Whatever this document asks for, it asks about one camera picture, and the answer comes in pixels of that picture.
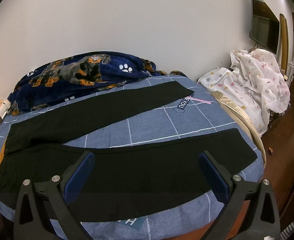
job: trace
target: mattress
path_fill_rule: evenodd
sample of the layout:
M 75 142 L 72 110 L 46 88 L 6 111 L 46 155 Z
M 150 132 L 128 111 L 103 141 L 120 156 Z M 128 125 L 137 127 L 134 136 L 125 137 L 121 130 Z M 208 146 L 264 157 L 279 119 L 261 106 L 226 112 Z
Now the mattress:
M 72 140 L 66 143 L 66 145 L 92 148 L 132 146 L 237 128 L 244 140 L 257 154 L 257 159 L 241 171 L 239 175 L 248 181 L 259 181 L 263 175 L 261 152 L 205 88 L 182 76 L 149 77 L 131 84 L 126 84 L 123 87 L 100 91 L 42 110 L 32 111 L 18 116 L 8 115 L 0 125 L 0 151 L 9 132 L 10 125 L 15 122 L 24 121 L 57 107 L 72 104 L 88 97 L 112 93 L 122 89 L 152 86 L 173 80 L 178 81 L 188 89 L 194 90 L 195 94 L 193 98 L 201 99 L 205 102 L 191 100 L 185 107 L 185 111 L 178 113 L 174 108 L 179 105 L 180 99 L 163 107 L 138 114 L 96 130 Z M 82 116 L 81 113 L 75 113 L 70 118 L 82 118 Z M 214 220 L 222 208 L 223 204 L 216 200 L 213 192 L 210 190 L 204 195 L 183 205 L 145 217 L 128 218 L 127 220 L 111 222 L 84 222 L 82 225 L 94 239 L 157 240 L 182 235 L 201 228 Z M 0 212 L 9 220 L 14 220 L 15 211 L 1 202 Z M 58 236 L 66 239 L 59 223 L 56 220 L 52 220 L 51 222 Z

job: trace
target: silver bolt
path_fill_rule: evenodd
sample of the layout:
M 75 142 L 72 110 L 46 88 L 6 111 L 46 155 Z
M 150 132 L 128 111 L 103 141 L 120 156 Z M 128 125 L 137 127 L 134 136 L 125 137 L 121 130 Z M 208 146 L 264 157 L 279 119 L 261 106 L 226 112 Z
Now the silver bolt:
M 269 180 L 268 180 L 268 179 L 263 179 L 263 184 L 265 184 L 265 185 L 269 185 L 269 184 L 270 184 L 270 182 L 269 182 Z
M 55 176 L 53 176 L 53 177 L 51 178 L 51 180 L 52 180 L 53 182 L 56 182 L 56 181 L 59 181 L 59 180 L 60 180 L 60 177 L 59 177 L 58 175 L 55 175 Z
M 24 182 L 23 182 L 23 184 L 24 184 L 25 186 L 27 186 L 29 183 L 30 183 L 30 180 L 29 180 L 29 179 L 25 179 Z
M 234 175 L 233 176 L 233 179 L 235 180 L 235 181 L 241 181 L 241 176 L 239 176 L 239 175 Z

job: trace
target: tv screen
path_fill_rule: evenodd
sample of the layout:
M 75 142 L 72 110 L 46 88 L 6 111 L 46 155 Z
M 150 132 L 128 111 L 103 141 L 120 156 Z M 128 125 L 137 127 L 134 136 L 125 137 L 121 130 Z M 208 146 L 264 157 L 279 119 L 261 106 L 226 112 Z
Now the tv screen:
M 252 24 L 249 37 L 272 53 L 277 53 L 279 21 L 263 0 L 251 0 Z

